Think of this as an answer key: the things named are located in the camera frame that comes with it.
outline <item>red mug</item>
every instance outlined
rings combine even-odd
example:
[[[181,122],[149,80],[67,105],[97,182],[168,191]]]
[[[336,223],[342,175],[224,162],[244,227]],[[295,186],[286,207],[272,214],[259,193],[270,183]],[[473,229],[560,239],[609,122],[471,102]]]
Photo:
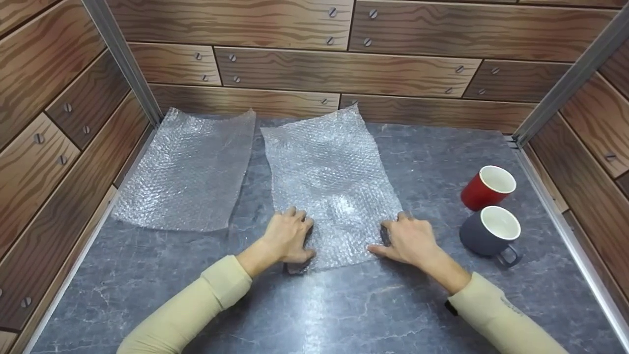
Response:
[[[515,179],[507,170],[498,166],[484,166],[461,191],[461,201],[477,212],[496,205],[515,191]]]

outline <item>cuff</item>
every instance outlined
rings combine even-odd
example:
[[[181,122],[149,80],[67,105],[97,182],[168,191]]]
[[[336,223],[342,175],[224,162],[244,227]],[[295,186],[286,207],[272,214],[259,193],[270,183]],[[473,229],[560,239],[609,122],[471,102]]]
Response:
[[[501,298],[504,298],[504,292],[500,288],[480,274],[473,273],[467,286],[448,300],[469,324],[483,326],[504,307]]]
[[[223,310],[245,296],[251,287],[251,278],[235,256],[225,256],[201,273],[209,284]]]

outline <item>wall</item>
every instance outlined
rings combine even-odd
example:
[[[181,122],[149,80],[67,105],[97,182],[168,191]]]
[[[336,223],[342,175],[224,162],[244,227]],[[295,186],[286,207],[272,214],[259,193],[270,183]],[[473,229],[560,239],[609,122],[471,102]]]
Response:
[[[629,40],[525,152],[629,321]]]
[[[512,133],[625,0],[108,0],[161,109]]]
[[[80,0],[1,1],[0,53],[6,354],[25,348],[150,128]]]

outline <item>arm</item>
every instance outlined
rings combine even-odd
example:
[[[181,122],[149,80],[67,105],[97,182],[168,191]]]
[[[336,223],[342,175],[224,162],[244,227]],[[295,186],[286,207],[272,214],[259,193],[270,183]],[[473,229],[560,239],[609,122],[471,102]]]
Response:
[[[118,348],[118,354],[177,354],[219,312],[235,304],[251,286],[252,278],[284,261],[303,263],[315,255],[303,249],[313,220],[294,207],[276,213],[258,241],[238,256],[226,256],[204,270],[137,326]]]
[[[476,273],[470,275],[437,246],[430,223],[401,212],[398,221],[387,220],[382,225],[389,230],[391,246],[370,244],[367,249],[414,265],[434,278],[450,293],[450,303],[459,315],[502,354],[567,354],[512,305],[502,290]]]

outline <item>mug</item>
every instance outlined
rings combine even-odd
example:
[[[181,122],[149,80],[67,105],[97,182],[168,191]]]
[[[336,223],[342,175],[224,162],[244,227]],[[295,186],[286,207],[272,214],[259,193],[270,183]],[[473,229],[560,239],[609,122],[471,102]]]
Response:
[[[511,268],[522,259],[522,254],[511,244],[520,236],[520,232],[520,223],[511,212],[492,205],[468,217],[459,229],[459,237],[470,251],[481,256],[495,256],[500,263]],[[501,254],[507,248],[515,254],[511,262]]]
[[[461,201],[473,212],[496,205],[515,191],[515,178],[498,166],[484,166],[461,191]]]

